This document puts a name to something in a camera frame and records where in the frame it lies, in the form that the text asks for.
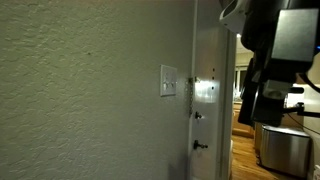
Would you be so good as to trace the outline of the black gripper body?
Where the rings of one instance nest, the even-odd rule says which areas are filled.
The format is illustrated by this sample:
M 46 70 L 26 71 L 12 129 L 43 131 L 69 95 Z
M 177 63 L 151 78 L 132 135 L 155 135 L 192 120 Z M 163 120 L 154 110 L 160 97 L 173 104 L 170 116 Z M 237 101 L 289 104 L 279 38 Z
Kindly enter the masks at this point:
M 249 0 L 241 37 L 254 53 L 241 94 L 238 121 L 279 126 L 298 76 L 319 53 L 320 0 Z

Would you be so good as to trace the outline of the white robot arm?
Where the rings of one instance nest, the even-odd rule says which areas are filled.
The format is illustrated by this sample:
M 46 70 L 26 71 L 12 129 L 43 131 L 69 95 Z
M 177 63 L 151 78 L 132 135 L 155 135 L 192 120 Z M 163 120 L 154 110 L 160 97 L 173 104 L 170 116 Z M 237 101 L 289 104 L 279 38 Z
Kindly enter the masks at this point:
M 253 52 L 241 91 L 240 123 L 278 127 L 287 113 L 318 115 L 301 102 L 287 108 L 285 98 L 300 91 L 293 86 L 297 79 L 309 81 L 307 72 L 319 53 L 320 0 L 232 0 L 220 22 Z

